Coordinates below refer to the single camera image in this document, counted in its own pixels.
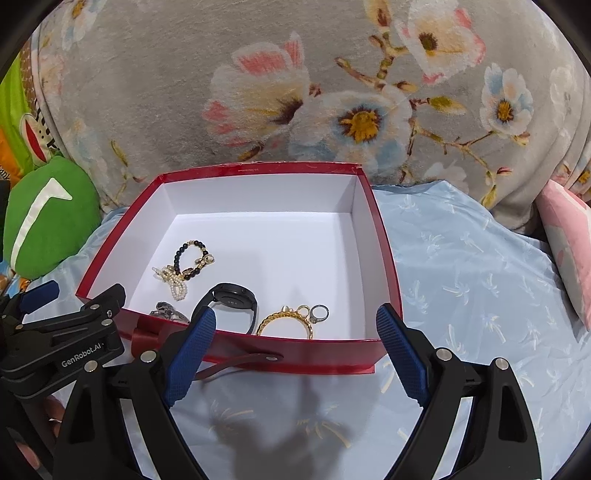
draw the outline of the green plush toy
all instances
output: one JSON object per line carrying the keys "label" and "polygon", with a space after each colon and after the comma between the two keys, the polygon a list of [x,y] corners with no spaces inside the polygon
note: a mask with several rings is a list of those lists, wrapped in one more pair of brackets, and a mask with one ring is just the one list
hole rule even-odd
{"label": "green plush toy", "polygon": [[78,253],[99,225],[99,195],[88,175],[74,162],[53,157],[10,192],[4,259],[34,280]]}

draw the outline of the pink pillow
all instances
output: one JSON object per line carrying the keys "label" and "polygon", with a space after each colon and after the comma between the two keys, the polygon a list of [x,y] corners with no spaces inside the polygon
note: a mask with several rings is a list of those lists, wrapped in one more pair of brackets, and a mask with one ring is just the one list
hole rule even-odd
{"label": "pink pillow", "polygon": [[535,201],[558,271],[580,319],[591,329],[591,208],[553,180]]}

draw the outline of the metal rivet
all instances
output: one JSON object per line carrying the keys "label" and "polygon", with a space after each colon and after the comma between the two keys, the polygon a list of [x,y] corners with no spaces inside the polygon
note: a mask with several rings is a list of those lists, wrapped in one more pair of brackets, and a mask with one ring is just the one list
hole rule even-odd
{"label": "metal rivet", "polygon": [[436,355],[439,360],[443,360],[444,362],[452,359],[452,353],[447,348],[440,348],[436,352]]}
{"label": "metal rivet", "polygon": [[156,352],[154,352],[153,350],[147,350],[139,356],[139,359],[143,363],[149,364],[156,360]]}
{"label": "metal rivet", "polygon": [[86,365],[84,366],[84,370],[86,370],[88,373],[91,373],[91,372],[95,371],[98,368],[98,366],[99,366],[99,364],[96,363],[95,360],[91,360],[86,363]]}
{"label": "metal rivet", "polygon": [[495,365],[501,370],[507,370],[509,368],[509,362],[504,358],[497,358],[495,360]]}

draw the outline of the silver ring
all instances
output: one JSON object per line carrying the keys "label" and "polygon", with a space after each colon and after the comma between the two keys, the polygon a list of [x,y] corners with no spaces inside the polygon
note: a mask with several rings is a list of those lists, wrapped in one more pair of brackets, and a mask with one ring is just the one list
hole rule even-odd
{"label": "silver ring", "polygon": [[159,319],[172,320],[173,322],[191,323],[191,320],[175,309],[170,303],[165,301],[159,301],[156,304],[156,310],[152,310],[150,316]]}
{"label": "silver ring", "polygon": [[[314,315],[314,310],[315,309],[325,309],[326,310],[326,316],[325,317],[317,317],[316,315]],[[310,309],[310,321],[312,323],[324,322],[328,317],[329,317],[329,308],[327,306],[325,306],[325,305],[314,305]]]}

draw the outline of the light blue bedsheet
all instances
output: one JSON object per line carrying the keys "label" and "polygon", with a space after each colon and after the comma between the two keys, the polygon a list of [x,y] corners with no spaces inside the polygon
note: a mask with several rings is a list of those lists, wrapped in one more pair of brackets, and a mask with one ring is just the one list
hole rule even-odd
{"label": "light blue bedsheet", "polygon": [[[462,359],[509,360],[534,421],[543,478],[550,479],[591,421],[591,347],[547,246],[501,227],[446,182],[383,187],[375,195],[405,322]],[[62,295],[31,319],[79,308],[66,290],[75,289],[116,220],[43,279],[57,280]],[[144,475],[156,478],[132,409],[124,407]],[[381,480],[420,408],[384,358],[375,374],[351,377],[228,372],[194,383],[172,412],[212,480]],[[468,412],[464,401],[437,477],[453,466]]]}

